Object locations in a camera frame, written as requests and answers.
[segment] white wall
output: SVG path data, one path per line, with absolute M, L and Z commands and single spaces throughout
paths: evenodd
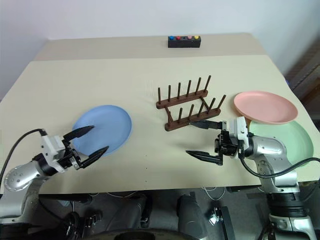
M 285 74 L 319 13 L 319 0 L 1 0 L 0 99 L 46 39 L 246 32 Z

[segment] blue plate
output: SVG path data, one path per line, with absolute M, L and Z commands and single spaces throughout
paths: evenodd
M 106 146 L 109 149 L 103 156 L 113 154 L 125 144 L 132 130 L 129 114 L 114 105 L 92 108 L 78 119 L 72 130 L 90 125 L 94 126 L 91 131 L 73 140 L 74 148 L 87 156 Z

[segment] beige tabletop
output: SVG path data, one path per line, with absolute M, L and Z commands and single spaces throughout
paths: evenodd
M 168 85 L 174 95 L 181 82 L 184 93 L 189 80 L 195 89 L 198 77 L 206 79 L 208 75 L 212 78 L 207 102 L 213 97 L 219 100 L 224 94 L 227 96 L 221 114 L 212 120 L 239 116 L 233 105 L 238 93 L 262 90 L 281 95 L 297 107 L 296 121 L 310 135 L 314 156 L 320 157 L 318 130 L 251 35 L 203 36 L 200 49 L 168 49 L 165 42 L 166 37 L 49 42 L 0 103 L 1 163 L 23 133 L 44 128 L 49 135 L 63 135 L 89 109 L 117 105 L 132 119 L 132 134 L 127 143 L 86 169 L 70 168 L 56 174 L 43 185 L 41 193 L 257 185 L 259 179 L 250 175 L 239 160 L 225 157 L 223 166 L 217 166 L 185 153 L 199 150 L 213 154 L 218 130 L 193 126 L 171 132 L 164 129 L 167 114 L 164 109 L 156 109 L 158 87 L 163 90 L 162 98 L 166 98 Z M 182 117 L 186 117 L 191 104 L 197 111 L 201 101 L 170 107 L 173 118 L 178 117 L 180 107 L 185 109 Z M 16 148 L 7 171 L 30 161 L 41 151 L 40 145 L 39 135 L 28 136 Z M 256 169 L 252 160 L 247 163 Z M 316 162 L 297 169 L 298 180 L 318 179 L 319 169 Z

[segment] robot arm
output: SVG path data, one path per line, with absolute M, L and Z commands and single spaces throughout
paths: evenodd
M 29 224 L 39 200 L 39 190 L 51 176 L 64 173 L 73 166 L 76 170 L 86 168 L 97 161 L 108 146 L 92 153 L 81 161 L 70 141 L 92 130 L 94 126 L 78 128 L 63 137 L 48 136 L 43 130 L 42 153 L 32 161 L 10 170 L 4 178 L 4 193 L 0 199 L 0 224 Z
M 255 176 L 259 176 L 267 196 L 270 222 L 280 231 L 302 232 L 310 240 L 317 239 L 311 219 L 300 200 L 297 172 L 292 170 L 286 174 L 269 177 L 292 166 L 287 158 L 286 146 L 280 140 L 255 136 L 248 132 L 244 117 L 238 117 L 229 126 L 225 121 L 207 120 L 192 122 L 191 125 L 202 129 L 220 129 L 221 133 L 214 144 L 217 156 L 201 151 L 186 151 L 188 154 L 218 165 L 223 164 L 223 155 L 239 158 L 245 167 L 245 157 L 254 160 L 258 173 Z

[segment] pink plate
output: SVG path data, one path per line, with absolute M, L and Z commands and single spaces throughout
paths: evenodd
M 286 98 L 266 91 L 245 91 L 234 98 L 235 108 L 246 118 L 263 124 L 286 124 L 298 110 Z

